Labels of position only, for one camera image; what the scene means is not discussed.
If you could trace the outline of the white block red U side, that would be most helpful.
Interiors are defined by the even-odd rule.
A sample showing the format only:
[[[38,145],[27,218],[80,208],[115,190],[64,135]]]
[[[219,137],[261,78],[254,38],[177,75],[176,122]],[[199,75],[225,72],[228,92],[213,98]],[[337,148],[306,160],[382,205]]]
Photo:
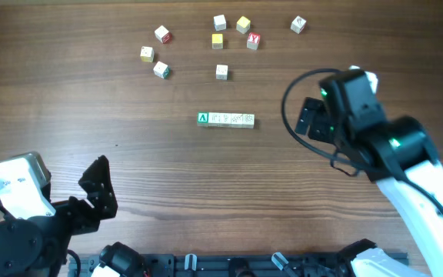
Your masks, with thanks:
[[[243,114],[242,127],[243,128],[254,128],[254,126],[255,126],[255,115],[254,114]]]

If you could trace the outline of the white block with 9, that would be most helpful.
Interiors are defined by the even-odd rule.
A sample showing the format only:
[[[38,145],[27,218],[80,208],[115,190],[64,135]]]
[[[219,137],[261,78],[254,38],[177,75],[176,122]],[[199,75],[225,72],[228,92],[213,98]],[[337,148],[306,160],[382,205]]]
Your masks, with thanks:
[[[242,128],[243,127],[243,114],[231,113],[231,127],[232,128]]]

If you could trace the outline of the white block with figure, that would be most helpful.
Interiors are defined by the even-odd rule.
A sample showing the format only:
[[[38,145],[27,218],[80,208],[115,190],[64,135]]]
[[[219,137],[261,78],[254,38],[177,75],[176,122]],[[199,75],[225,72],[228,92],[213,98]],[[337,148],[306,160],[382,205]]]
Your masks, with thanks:
[[[220,117],[219,119],[220,127],[229,128],[231,126],[231,113],[220,113],[219,117]]]

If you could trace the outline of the white block green N side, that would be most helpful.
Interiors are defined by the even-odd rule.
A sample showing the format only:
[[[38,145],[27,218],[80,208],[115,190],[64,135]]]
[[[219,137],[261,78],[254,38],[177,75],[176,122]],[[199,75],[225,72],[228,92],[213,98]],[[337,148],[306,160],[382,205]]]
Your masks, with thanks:
[[[208,126],[219,127],[220,126],[220,114],[217,112],[208,113]]]

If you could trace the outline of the white block green A side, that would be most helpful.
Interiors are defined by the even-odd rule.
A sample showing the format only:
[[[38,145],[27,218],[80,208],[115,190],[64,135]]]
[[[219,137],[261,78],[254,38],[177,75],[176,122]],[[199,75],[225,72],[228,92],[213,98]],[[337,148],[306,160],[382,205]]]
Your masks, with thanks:
[[[201,126],[201,127],[209,126],[209,113],[208,112],[198,112],[197,126]]]

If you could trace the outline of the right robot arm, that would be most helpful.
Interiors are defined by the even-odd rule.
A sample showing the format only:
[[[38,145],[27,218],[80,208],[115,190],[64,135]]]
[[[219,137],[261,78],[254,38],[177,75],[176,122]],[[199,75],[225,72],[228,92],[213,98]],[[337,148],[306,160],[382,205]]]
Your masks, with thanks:
[[[307,98],[301,111],[305,135],[333,145],[333,153],[306,142],[292,127],[288,133],[308,150],[364,172],[395,207],[423,255],[430,273],[443,276],[443,165],[421,123],[410,116],[389,120],[376,98],[375,75],[360,68],[315,69],[304,79],[327,74],[319,82],[321,99]]]

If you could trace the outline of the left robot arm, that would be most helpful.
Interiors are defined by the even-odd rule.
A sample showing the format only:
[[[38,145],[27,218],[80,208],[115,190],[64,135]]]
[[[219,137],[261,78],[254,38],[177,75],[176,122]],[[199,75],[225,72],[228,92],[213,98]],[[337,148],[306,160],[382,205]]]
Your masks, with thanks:
[[[97,232],[118,203],[108,159],[101,155],[78,183],[85,199],[52,202],[51,173],[38,152],[0,162],[0,276],[42,272],[56,276],[75,235]]]

